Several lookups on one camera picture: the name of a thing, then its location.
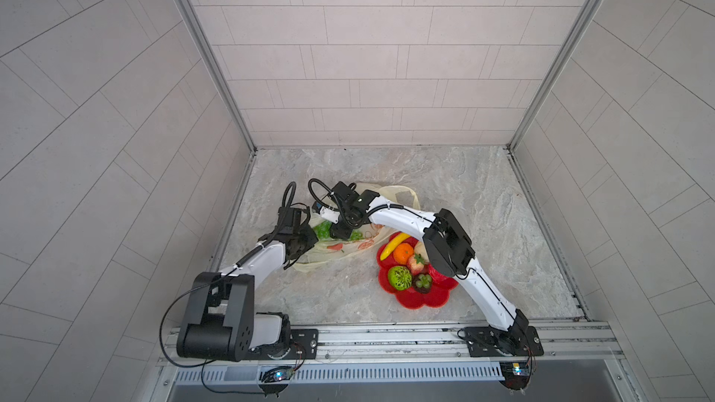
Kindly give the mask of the translucent yellowish plastic bag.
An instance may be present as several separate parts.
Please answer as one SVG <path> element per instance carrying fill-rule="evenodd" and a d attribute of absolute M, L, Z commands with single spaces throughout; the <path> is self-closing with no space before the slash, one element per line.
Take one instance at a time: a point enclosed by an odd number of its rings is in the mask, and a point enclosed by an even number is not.
<path fill-rule="evenodd" d="M 420 210 L 420 202 L 417 193 L 410 187 L 403 185 L 381 186 L 378 184 L 367 184 L 358 182 L 356 191 L 361 193 L 366 190 L 377 192 L 382 197 L 386 197 L 398 204 L 406 205 Z M 299 272 L 315 271 L 320 266 L 329 262 L 347 259 L 365 251 L 374 251 L 375 247 L 380 247 L 387 242 L 389 236 L 396 233 L 395 229 L 383 225 L 367 223 L 359 229 L 353 229 L 348 240 L 342 240 L 330 235 L 333 223 L 320 216 L 320 214 L 310 209 L 309 226 L 318 237 L 318 243 L 309 249 L 294 264 L 294 268 Z"/>

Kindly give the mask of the green toy vegetable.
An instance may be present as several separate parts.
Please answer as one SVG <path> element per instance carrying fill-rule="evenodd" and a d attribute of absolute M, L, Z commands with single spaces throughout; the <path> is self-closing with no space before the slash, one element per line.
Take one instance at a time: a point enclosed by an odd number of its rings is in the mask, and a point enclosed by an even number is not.
<path fill-rule="evenodd" d="M 348 230 L 339 225 L 337 228 L 330 221 L 323 221 L 313 228 L 319 241 L 358 241 L 363 240 L 364 234 L 356 229 Z"/>

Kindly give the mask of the yellow toy banana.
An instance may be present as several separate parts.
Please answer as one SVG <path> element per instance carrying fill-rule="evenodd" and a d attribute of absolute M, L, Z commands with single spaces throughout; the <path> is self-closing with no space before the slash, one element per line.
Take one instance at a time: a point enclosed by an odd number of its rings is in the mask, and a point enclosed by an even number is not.
<path fill-rule="evenodd" d="M 409 238 L 410 236 L 405 233 L 395 234 L 382 249 L 382 252 L 380 253 L 380 260 L 385 261 L 400 244 Z"/>

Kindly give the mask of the orange toy fruit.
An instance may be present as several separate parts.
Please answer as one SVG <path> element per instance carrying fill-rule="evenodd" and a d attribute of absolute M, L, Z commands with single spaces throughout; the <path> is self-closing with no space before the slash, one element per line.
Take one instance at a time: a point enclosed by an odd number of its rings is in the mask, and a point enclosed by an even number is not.
<path fill-rule="evenodd" d="M 393 259 L 400 265 L 407 265 L 413 255 L 413 246 L 408 243 L 401 243 L 400 245 L 397 245 L 396 249 L 392 252 Z"/>

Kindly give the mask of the pale beige toy fruit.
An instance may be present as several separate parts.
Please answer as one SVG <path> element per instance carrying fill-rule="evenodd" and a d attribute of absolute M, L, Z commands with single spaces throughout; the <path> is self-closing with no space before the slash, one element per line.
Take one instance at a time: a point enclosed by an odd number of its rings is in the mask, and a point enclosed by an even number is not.
<path fill-rule="evenodd" d="M 414 256 L 419 257 L 423 264 L 429 264 L 428 252 L 423 242 L 417 242 L 413 248 Z"/>

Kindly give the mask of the toy strawberry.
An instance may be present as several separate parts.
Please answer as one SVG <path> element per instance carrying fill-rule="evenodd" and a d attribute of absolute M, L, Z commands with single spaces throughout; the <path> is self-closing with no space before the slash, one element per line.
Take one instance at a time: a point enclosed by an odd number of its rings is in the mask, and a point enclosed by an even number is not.
<path fill-rule="evenodd" d="M 415 253 L 407 260 L 407 267 L 412 275 L 420 275 L 426 268 L 426 261 L 422 255 Z"/>

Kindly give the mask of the green toy apple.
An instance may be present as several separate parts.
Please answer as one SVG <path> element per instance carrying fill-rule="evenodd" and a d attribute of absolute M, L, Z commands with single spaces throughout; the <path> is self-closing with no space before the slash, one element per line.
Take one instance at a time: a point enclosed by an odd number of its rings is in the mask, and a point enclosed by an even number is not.
<path fill-rule="evenodd" d="M 406 266 L 394 266 L 387 271 L 389 285 L 396 291 L 404 291 L 413 286 L 413 275 Z"/>

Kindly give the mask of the red flower-shaped plate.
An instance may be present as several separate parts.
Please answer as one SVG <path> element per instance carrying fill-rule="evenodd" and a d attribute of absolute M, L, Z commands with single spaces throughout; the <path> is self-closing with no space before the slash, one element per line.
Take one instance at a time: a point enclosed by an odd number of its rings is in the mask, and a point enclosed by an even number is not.
<path fill-rule="evenodd" d="M 408 243 L 414 247 L 417 242 L 420 241 L 410 236 L 410 238 L 403 243 Z M 449 301 L 450 292 L 458 286 L 458 282 L 451 277 L 447 277 L 447 279 L 442 283 L 433 282 L 432 290 L 428 294 L 418 293 L 413 289 L 413 286 L 404 291 L 396 291 L 389 285 L 387 280 L 387 271 L 391 267 L 399 266 L 400 264 L 397 264 L 395 262 L 392 257 L 392 254 L 385 261 L 380 260 L 380 253 L 382 252 L 382 249 L 385 247 L 385 245 L 387 245 L 387 243 L 385 243 L 376 254 L 376 260 L 380 267 L 378 280 L 383 290 L 388 293 L 394 294 L 396 296 L 397 301 L 403 307 L 411 310 L 420 309 L 425 305 L 432 308 L 439 308 L 445 305 L 447 301 Z M 422 274 L 428 274 L 426 268 L 424 269 L 424 272 Z"/>

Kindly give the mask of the red toy fruit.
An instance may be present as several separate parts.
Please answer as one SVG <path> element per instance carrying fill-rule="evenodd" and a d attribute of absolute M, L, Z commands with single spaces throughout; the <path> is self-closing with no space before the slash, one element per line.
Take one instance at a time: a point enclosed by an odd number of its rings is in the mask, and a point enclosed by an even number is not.
<path fill-rule="evenodd" d="M 439 273 L 431 264 L 426 266 L 426 271 L 428 271 L 428 275 L 432 277 L 434 283 L 442 283 L 447 279 L 447 277 Z"/>

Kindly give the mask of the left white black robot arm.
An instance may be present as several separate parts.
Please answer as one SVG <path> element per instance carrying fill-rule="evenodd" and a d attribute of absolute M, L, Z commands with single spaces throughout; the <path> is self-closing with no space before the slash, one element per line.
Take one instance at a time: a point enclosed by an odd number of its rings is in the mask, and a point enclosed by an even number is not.
<path fill-rule="evenodd" d="M 285 357 L 292 351 L 290 318 L 258 313 L 255 290 L 273 272 L 292 267 L 318 237 L 309 226 L 308 206 L 293 201 L 297 185 L 286 187 L 274 229 L 225 270 L 197 276 L 177 338 L 179 357 L 238 362 L 253 353 Z"/>

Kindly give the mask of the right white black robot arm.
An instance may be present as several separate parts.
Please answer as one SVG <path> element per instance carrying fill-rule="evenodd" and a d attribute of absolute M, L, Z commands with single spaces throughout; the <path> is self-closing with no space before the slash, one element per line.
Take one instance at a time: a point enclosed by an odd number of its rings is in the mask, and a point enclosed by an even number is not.
<path fill-rule="evenodd" d="M 314 210 L 331 222 L 332 238 L 348 240 L 370 223 L 395 229 L 422 243 L 432 269 L 442 277 L 457 279 L 486 316 L 488 327 L 468 331 L 467 340 L 502 355 L 534 357 L 543 353 L 538 349 L 536 329 L 487 277 L 470 237 L 452 212 L 415 210 L 376 191 L 358 193 L 354 184 L 343 182 L 329 188 L 321 180 L 311 179 L 308 191 L 315 199 Z"/>

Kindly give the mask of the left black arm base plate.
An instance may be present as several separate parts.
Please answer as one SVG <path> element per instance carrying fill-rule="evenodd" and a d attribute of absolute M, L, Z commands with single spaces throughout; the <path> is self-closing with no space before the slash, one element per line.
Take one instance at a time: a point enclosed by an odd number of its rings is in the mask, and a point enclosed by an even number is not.
<path fill-rule="evenodd" d="M 317 329 L 292 329 L 288 342 L 262 345 L 247 351 L 245 360 L 312 360 L 317 357 Z"/>

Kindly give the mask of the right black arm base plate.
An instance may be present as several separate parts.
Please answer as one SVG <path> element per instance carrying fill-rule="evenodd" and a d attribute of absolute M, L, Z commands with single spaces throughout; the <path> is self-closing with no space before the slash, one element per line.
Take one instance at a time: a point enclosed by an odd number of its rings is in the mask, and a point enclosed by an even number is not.
<path fill-rule="evenodd" d="M 471 357 L 541 357 L 544 349 L 533 326 L 514 325 L 508 331 L 490 326 L 466 327 L 457 331 Z"/>

